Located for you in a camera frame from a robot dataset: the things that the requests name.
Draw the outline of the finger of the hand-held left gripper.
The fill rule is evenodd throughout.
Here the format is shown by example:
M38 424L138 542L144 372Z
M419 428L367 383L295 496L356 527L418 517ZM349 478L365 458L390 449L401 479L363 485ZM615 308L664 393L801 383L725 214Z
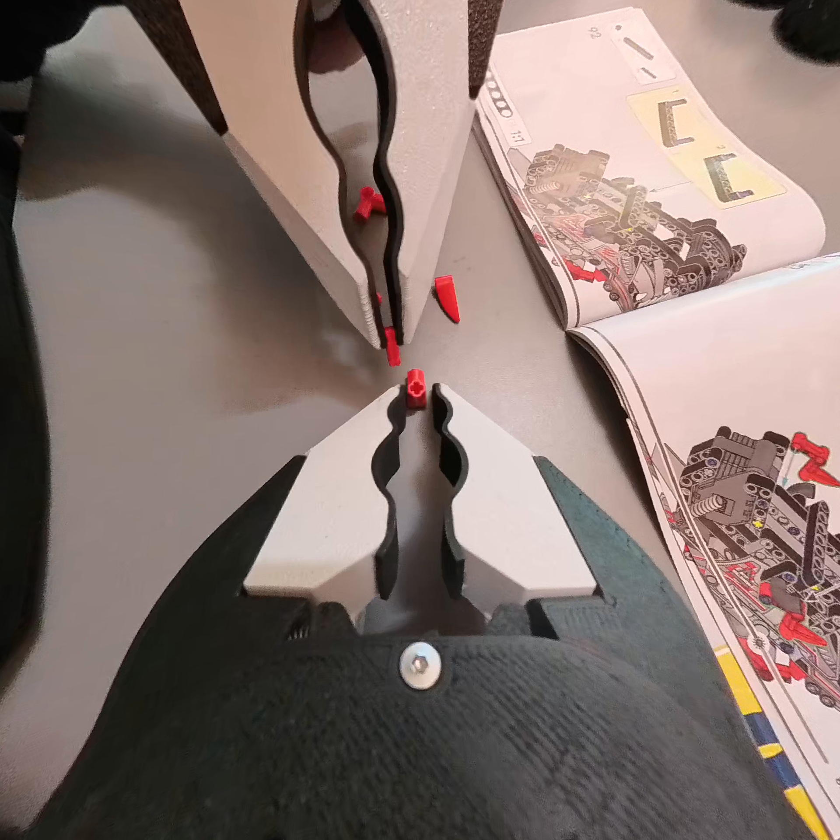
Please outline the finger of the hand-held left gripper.
M475 104L467 1L346 2L379 104L374 181L385 199L384 273L398 344L433 285Z
M371 272L342 213L347 176L312 110L310 3L185 1L182 9L227 124L227 147L331 299L381 348Z

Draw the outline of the black toy tyre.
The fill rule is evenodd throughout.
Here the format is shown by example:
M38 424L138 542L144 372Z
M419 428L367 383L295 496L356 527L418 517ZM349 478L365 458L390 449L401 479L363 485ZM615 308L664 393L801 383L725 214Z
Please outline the black toy tyre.
M839 1L785 2L773 19L773 34L798 57L838 65Z

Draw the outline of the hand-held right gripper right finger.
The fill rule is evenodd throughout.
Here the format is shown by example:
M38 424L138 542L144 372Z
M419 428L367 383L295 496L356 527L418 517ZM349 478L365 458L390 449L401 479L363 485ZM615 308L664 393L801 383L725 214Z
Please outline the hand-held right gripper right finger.
M593 595L595 577L534 453L445 384L434 385L434 427L454 492L442 539L449 595L486 620L500 606Z

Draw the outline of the building instruction booklet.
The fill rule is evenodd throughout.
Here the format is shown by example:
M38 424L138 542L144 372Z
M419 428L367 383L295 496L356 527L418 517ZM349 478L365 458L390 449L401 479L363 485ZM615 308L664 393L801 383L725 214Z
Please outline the building instruction booklet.
M609 374L745 728L838 838L838 254L636 7L496 37L477 137Z

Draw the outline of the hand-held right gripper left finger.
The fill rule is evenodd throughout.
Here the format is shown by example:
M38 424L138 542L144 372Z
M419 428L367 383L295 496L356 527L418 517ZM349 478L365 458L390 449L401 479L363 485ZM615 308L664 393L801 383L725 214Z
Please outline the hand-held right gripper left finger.
M403 389L396 385L306 454L255 563L249 595L339 603L357 621L392 593Z

